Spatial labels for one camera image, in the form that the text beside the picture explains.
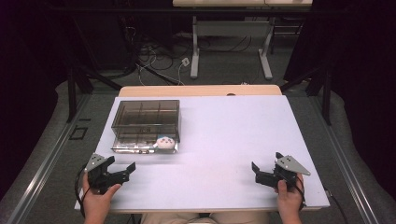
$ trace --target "black cable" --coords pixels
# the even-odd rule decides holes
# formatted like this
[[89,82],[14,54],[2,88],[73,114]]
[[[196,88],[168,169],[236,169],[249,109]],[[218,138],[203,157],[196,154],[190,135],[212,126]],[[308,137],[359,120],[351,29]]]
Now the black cable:
[[339,209],[340,212],[341,212],[341,215],[343,216],[344,222],[345,222],[346,224],[348,224],[348,222],[347,222],[347,216],[346,216],[346,214],[344,213],[344,210],[343,210],[343,208],[341,207],[340,203],[335,199],[335,197],[332,195],[332,193],[331,193],[326,187],[323,186],[323,188],[324,188],[324,190],[326,191],[326,193],[329,194],[328,196],[330,196],[330,197],[334,200],[335,204],[337,205],[338,209]]
[[126,220],[126,224],[129,223],[129,220],[132,220],[132,224],[136,224],[136,221],[134,220],[134,214],[129,215],[128,220]]
[[290,184],[291,184],[295,189],[297,189],[297,191],[301,194],[302,201],[301,201],[301,205],[300,205],[300,208],[299,208],[299,210],[301,211],[304,207],[306,207],[305,196],[304,196],[304,183],[303,183],[303,181],[302,181],[298,176],[296,176],[297,179],[300,181],[301,185],[303,186],[303,189],[300,189],[299,187],[297,187],[297,185],[296,185],[294,182],[292,182],[292,181],[290,181],[289,179],[287,179],[287,178],[286,178],[284,175],[282,175],[281,173],[277,172],[276,174],[279,175],[280,177],[282,177],[284,180],[286,180],[286,182],[290,183]]
[[[198,44],[198,48],[199,49],[209,49],[210,48],[210,41],[207,40],[206,38],[198,38],[198,41],[200,42],[200,44]],[[203,47],[202,46],[202,42],[205,41],[207,43],[207,47]]]
[[152,69],[154,69],[154,70],[167,70],[167,69],[171,68],[171,67],[173,66],[173,64],[174,64],[174,59],[173,59],[172,57],[170,57],[169,55],[166,55],[166,56],[168,56],[168,57],[171,59],[171,63],[170,63],[168,66],[166,66],[166,67],[164,67],[164,68],[157,68],[157,67],[154,67],[154,66],[152,65],[152,63],[150,63],[149,66],[150,66]]
[[137,62],[136,64],[137,64],[138,66],[140,66],[140,67],[145,68],[146,70],[148,70],[151,74],[155,75],[156,77],[159,77],[160,79],[164,80],[166,83],[170,82],[170,83],[172,83],[172,84],[174,84],[174,85],[177,85],[177,84],[178,84],[178,82],[175,82],[174,80],[171,80],[171,79],[169,79],[169,78],[167,78],[167,77],[165,77],[165,76],[163,76],[163,75],[157,73],[156,71],[154,71],[154,70],[152,70],[152,69],[146,67],[145,65],[141,64],[140,62]]
[[87,163],[82,165],[81,169],[77,173],[76,180],[75,180],[75,195],[76,195],[77,201],[78,201],[79,206],[80,206],[80,212],[81,212],[83,217],[85,217],[85,212],[84,212],[83,199],[81,200],[79,198],[79,194],[78,194],[78,182],[79,182],[79,177],[81,176],[81,173],[85,169],[86,166],[87,166]]
[[[142,55],[148,56],[148,58],[147,58],[146,60],[144,60],[144,59],[142,59],[142,58],[141,58],[141,56],[142,56]],[[142,62],[145,62],[145,63],[146,63],[146,62],[148,62],[148,61],[149,61],[149,59],[151,58],[151,56],[152,56],[152,55],[153,55],[153,54],[150,54],[150,53],[149,53],[149,54],[147,54],[147,55],[146,55],[146,54],[139,54],[139,57],[138,57],[138,58],[139,58],[139,60],[140,60],[140,61],[142,61]]]
[[[146,36],[146,38],[150,39],[152,42],[156,42],[154,39],[152,39],[152,38],[149,37],[149,36]],[[171,55],[171,54],[169,54],[169,53],[163,52],[163,50],[161,50],[161,49],[165,49],[165,50],[168,51],[168,52],[170,52],[170,50],[168,50],[167,48],[165,48],[165,47],[162,46],[162,45],[157,45],[156,47],[153,47],[152,50],[157,49],[157,50],[161,53],[161,55],[166,55],[166,56],[168,56],[168,57],[171,58],[171,59],[178,59],[178,58],[182,57],[184,54],[186,54],[187,51],[190,49],[190,47],[185,47],[185,46],[182,46],[182,47],[186,48],[186,50],[185,50],[181,55],[177,55],[177,56],[174,56],[174,55]]]
[[178,43],[175,43],[175,45],[179,45],[179,46],[185,48],[184,51],[178,55],[172,55],[170,53],[163,52],[163,50],[161,50],[161,49],[163,49],[162,46],[158,46],[158,48],[156,48],[156,49],[158,49],[158,51],[161,53],[160,55],[166,55],[171,59],[180,59],[183,55],[185,55],[189,51],[189,49],[192,49],[192,47],[190,47],[190,46],[183,46]]

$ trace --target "black curtain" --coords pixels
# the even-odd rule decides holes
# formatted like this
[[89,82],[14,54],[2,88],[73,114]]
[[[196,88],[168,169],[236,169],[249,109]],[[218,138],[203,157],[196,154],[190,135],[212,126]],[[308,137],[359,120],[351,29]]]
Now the black curtain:
[[312,10],[345,7],[350,17],[307,21],[285,79],[322,64],[331,68],[332,90],[345,101],[355,147],[396,199],[390,178],[396,170],[396,9],[388,1],[314,0]]
[[0,8],[1,199],[46,128],[66,74],[35,2],[3,1]]

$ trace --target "white tabletop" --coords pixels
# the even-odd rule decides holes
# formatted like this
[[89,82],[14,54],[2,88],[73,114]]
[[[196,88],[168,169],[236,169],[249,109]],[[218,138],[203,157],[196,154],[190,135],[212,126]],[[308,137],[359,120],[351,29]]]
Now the white tabletop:
[[[176,154],[117,154],[111,124],[122,100],[180,100],[181,142]],[[285,96],[117,97],[96,153],[115,156],[110,172],[136,162],[111,212],[276,210],[276,194],[255,183],[254,161],[272,173],[276,152],[291,155],[304,176],[306,209],[329,201]]]
[[173,0],[174,7],[308,7],[312,0]]

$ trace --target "power cord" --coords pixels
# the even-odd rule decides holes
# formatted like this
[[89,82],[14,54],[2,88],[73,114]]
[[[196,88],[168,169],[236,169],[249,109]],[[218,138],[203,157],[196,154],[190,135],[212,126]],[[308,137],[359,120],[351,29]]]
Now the power cord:
[[332,195],[332,193],[330,192],[329,189],[327,189],[327,188],[324,187],[324,186],[323,186],[323,188],[324,188],[324,190],[325,190],[327,196],[328,196],[328,197],[331,197],[331,198],[334,200],[335,204],[337,204],[337,207],[338,207],[338,209],[340,210],[341,215],[343,216],[344,222],[345,222],[346,224],[348,224],[348,222],[347,222],[347,216],[346,216],[346,214],[344,213],[344,210],[343,210],[343,208],[341,207],[340,203],[335,199],[335,197]]
[[146,66],[142,66],[142,64],[140,63],[140,62],[137,62],[136,63],[141,69],[146,69],[146,70],[148,70],[151,74],[153,74],[153,75],[155,75],[156,77],[159,77],[160,79],[162,79],[162,80],[164,80],[165,82],[166,82],[166,84],[168,84],[169,85],[169,83],[172,83],[173,85],[180,85],[180,84],[182,84],[182,85],[184,85],[184,83],[183,82],[181,82],[180,80],[176,80],[176,79],[174,79],[174,78],[172,78],[172,77],[168,77],[168,76],[166,76],[166,75],[163,75],[163,74],[161,74],[161,73],[158,73],[158,72],[156,72],[156,71],[154,71],[154,70],[152,70],[152,69],[150,69],[150,68],[148,68],[148,67],[146,67]]
[[126,220],[126,224],[129,223],[129,220],[132,220],[132,224],[136,224],[136,221],[134,220],[134,214],[129,215],[128,220]]

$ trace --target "gray floor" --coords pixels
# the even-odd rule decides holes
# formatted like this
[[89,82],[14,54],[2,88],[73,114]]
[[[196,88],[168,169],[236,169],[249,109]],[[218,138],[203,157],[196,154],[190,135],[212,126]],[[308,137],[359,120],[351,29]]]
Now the gray floor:
[[[242,37],[202,39],[198,78],[190,79],[190,67],[187,66],[181,68],[180,80],[185,85],[238,85],[242,82],[250,85],[282,85],[282,77],[295,38],[277,38],[275,53],[269,57],[274,75],[272,80],[264,79],[258,58],[257,49],[261,47],[262,39],[252,39],[249,45],[249,38],[245,39],[236,48],[236,50],[243,49],[248,45],[248,48],[241,52],[235,52],[235,49],[230,52],[204,51],[209,44],[211,49],[231,49],[242,39]],[[158,55],[153,66],[165,68],[171,64],[169,57],[163,55],[165,50],[154,51]],[[185,57],[191,59],[191,41],[180,40],[175,45],[173,56],[176,56],[173,65],[158,71],[178,79],[180,61]],[[138,72],[135,71],[129,76],[114,81],[128,86],[166,85],[145,70],[140,75],[139,80]],[[68,113],[67,84],[63,83],[58,87],[59,103],[53,117],[32,156],[0,203],[0,223],[83,222],[79,211],[74,210],[75,177],[80,166],[95,151],[113,99],[118,94],[101,82],[93,80],[92,83],[95,86],[92,95],[78,95],[81,102],[79,113],[71,124],[65,123]],[[341,204],[349,223],[396,223],[395,202],[377,185],[353,146],[342,99],[332,94],[332,126],[327,126],[319,114],[320,96],[307,97],[304,94],[305,86],[306,83],[302,83],[284,94],[288,96],[323,185]],[[76,125],[87,128],[87,132],[82,140],[69,140],[69,135]],[[344,220],[334,200],[330,199],[330,202],[329,208],[317,212],[302,212],[304,223],[343,223]],[[106,223],[131,222],[129,218],[129,215],[110,214]],[[280,223],[276,213],[271,214],[271,223]]]

